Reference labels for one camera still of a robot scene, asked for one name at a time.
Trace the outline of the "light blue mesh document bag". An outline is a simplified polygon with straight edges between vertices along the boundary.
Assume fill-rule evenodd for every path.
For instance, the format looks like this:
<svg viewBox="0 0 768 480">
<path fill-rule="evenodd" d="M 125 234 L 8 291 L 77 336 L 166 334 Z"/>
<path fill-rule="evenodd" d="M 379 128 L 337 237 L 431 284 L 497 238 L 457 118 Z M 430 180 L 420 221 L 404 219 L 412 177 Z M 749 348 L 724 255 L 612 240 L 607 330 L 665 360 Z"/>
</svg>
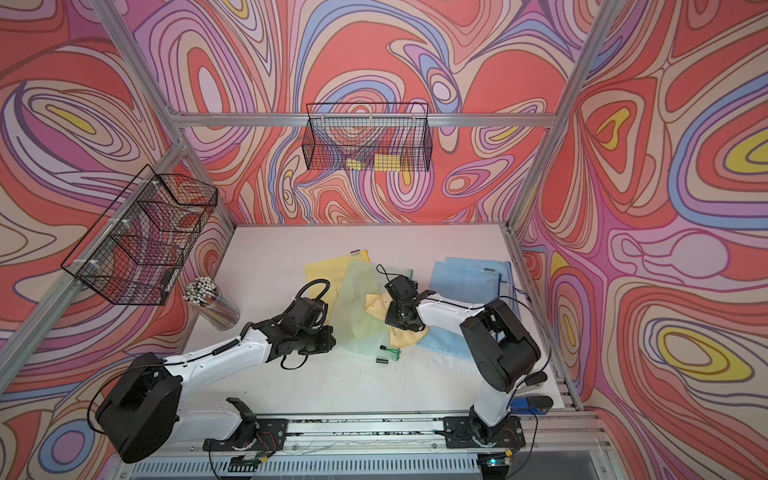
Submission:
<svg viewBox="0 0 768 480">
<path fill-rule="evenodd" d="M 470 259 L 460 257 L 447 257 L 445 261 L 448 264 L 454 266 L 496 273 L 499 277 L 497 293 L 495 295 L 486 294 L 488 299 L 499 297 L 499 283 L 504 281 L 514 285 L 517 300 L 524 302 L 527 306 L 530 305 L 530 295 L 518 284 L 516 284 L 515 271 L 510 261 Z"/>
</svg>

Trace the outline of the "green zip document bag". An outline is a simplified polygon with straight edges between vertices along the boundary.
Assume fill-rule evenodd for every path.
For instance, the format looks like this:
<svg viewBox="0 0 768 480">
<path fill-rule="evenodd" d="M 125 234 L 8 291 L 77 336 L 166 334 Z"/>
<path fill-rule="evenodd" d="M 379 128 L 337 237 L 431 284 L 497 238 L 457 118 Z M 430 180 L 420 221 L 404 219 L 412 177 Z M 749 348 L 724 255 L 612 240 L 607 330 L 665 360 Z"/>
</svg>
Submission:
<svg viewBox="0 0 768 480">
<path fill-rule="evenodd" d="M 389 326 L 366 311 L 371 304 L 367 295 L 384 294 L 385 285 L 397 275 L 411 278 L 413 270 L 356 260 L 350 262 L 330 316 L 338 348 L 388 363 L 399 359 L 400 354 L 390 345 Z"/>
</svg>

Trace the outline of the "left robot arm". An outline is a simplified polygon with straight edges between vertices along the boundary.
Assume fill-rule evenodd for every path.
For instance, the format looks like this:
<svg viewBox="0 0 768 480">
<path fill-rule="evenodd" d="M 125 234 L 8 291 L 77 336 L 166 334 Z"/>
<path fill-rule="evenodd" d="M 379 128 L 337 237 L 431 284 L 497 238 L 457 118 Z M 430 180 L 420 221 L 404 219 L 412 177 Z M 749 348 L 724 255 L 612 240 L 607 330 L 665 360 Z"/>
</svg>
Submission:
<svg viewBox="0 0 768 480">
<path fill-rule="evenodd" d="M 324 300 L 331 283 L 305 284 L 278 315 L 248 322 L 238 335 L 211 346 L 160 358 L 142 354 L 110 378 L 102 401 L 89 404 L 89 428 L 105 436 L 126 464 L 144 460 L 167 444 L 201 440 L 207 452 L 262 451 L 271 456 L 283 447 L 276 425 L 265 426 L 239 397 L 190 410 L 194 394 L 240 371 L 330 352 L 336 340 L 326 322 Z"/>
</svg>

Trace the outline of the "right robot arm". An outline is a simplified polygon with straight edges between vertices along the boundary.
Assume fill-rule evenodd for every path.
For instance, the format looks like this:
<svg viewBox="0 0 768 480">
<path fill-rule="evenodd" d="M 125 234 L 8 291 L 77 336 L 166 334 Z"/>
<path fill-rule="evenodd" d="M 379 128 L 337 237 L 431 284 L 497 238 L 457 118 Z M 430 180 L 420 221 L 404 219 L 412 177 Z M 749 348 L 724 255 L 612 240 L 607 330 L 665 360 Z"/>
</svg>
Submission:
<svg viewBox="0 0 768 480">
<path fill-rule="evenodd" d="M 539 344 L 511 307 L 496 298 L 464 304 L 397 275 L 385 284 L 391 303 L 385 323 L 415 333 L 449 332 L 459 336 L 482 377 L 478 398 L 465 416 L 448 416 L 436 433 L 449 449 L 503 448 L 526 445 L 520 419 L 510 413 L 515 393 L 541 359 Z"/>
</svg>

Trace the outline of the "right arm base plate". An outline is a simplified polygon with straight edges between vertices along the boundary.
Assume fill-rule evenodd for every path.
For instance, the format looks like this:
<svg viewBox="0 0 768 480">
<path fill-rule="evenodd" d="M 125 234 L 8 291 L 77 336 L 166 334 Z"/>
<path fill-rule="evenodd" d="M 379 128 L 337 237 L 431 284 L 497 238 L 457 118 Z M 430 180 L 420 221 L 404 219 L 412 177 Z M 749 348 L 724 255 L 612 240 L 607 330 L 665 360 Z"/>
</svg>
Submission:
<svg viewBox="0 0 768 480">
<path fill-rule="evenodd" d="M 516 452 L 526 446 L 520 418 L 514 415 L 491 427 L 470 416 L 445 417 L 443 428 L 435 433 L 445 439 L 448 449 L 502 448 Z"/>
</svg>

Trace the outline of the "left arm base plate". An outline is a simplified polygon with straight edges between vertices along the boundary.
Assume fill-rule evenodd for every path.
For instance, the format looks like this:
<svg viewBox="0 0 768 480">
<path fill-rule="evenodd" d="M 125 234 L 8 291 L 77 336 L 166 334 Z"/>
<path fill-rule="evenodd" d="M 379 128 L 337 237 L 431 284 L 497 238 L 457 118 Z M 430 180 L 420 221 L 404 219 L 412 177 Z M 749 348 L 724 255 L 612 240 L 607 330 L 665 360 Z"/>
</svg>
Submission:
<svg viewBox="0 0 768 480">
<path fill-rule="evenodd" d="M 260 452 L 281 451 L 287 438 L 286 419 L 242 420 L 235 431 L 226 439 L 206 439 L 206 452 Z"/>
</svg>

